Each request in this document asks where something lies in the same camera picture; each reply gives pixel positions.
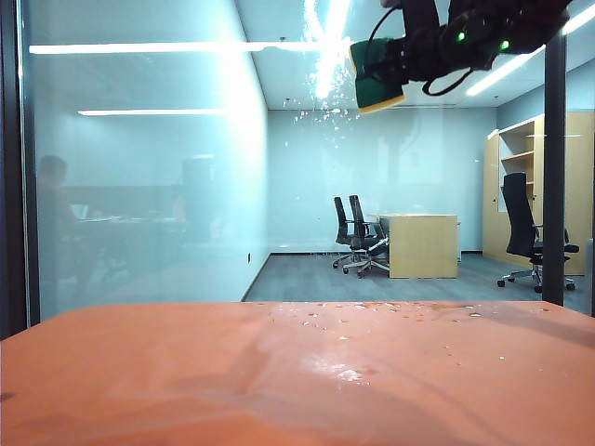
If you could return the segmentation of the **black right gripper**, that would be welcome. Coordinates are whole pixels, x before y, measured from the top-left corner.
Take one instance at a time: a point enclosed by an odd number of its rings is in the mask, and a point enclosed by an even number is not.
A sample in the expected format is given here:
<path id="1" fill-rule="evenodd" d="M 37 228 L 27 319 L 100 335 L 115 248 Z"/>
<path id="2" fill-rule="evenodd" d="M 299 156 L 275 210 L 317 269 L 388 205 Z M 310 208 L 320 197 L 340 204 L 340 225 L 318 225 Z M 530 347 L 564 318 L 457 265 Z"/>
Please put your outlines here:
<path id="1" fill-rule="evenodd" d="M 447 74 L 440 54 L 441 24 L 432 0 L 403 0 L 404 38 L 378 38 L 371 46 L 372 78 L 392 85 Z"/>

